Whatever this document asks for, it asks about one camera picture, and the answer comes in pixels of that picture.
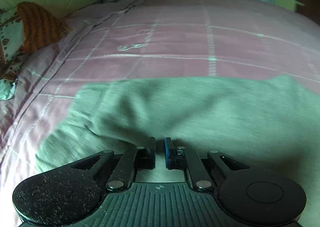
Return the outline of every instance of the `green cloth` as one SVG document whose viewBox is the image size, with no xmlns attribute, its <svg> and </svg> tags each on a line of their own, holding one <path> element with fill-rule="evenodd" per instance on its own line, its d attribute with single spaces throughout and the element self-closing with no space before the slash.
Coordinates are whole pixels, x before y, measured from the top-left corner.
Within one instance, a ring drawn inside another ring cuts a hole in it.
<svg viewBox="0 0 320 227">
<path fill-rule="evenodd" d="M 201 156 L 220 150 L 292 178 L 308 198 L 300 224 L 320 223 L 320 98 L 286 76 L 86 85 L 68 118 L 42 142 L 36 164 L 45 171 L 105 149 L 154 147 L 150 136 L 171 137 Z"/>
<path fill-rule="evenodd" d="M 0 100 L 9 100 L 16 89 L 16 77 L 28 55 L 22 48 L 23 22 L 17 8 L 0 15 Z"/>
</svg>

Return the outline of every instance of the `metal pin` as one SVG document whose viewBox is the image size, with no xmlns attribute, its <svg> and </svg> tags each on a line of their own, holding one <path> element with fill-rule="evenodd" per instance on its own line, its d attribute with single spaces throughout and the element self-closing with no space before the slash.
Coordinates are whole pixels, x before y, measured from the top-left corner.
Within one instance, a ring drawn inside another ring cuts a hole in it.
<svg viewBox="0 0 320 227">
<path fill-rule="evenodd" d="M 183 155 L 184 154 L 184 149 L 185 149 L 185 147 L 183 147 L 183 146 L 177 147 L 177 154 L 178 155 Z"/>
<path fill-rule="evenodd" d="M 119 180 L 113 180 L 108 183 L 108 186 L 110 187 L 111 190 L 119 189 L 119 188 L 123 187 L 123 185 L 124 185 L 124 183 Z"/>
<path fill-rule="evenodd" d="M 196 182 L 196 186 L 200 189 L 200 190 L 204 190 L 204 189 L 207 189 L 209 187 L 211 187 L 211 183 L 207 180 L 201 180 L 201 181 L 198 181 Z"/>
</svg>

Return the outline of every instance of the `pillow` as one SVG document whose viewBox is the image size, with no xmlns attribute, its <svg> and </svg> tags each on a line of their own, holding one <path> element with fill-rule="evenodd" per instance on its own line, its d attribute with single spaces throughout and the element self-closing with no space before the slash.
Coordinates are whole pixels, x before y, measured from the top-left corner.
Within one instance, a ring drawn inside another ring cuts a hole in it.
<svg viewBox="0 0 320 227">
<path fill-rule="evenodd" d="M 17 5 L 17 12 L 24 26 L 23 48 L 27 54 L 60 41 L 71 31 L 63 21 L 35 3 L 21 2 Z"/>
<path fill-rule="evenodd" d="M 15 80 L 31 53 L 58 42 L 70 31 L 35 3 L 21 2 L 0 15 L 0 100 L 12 98 Z"/>
</svg>

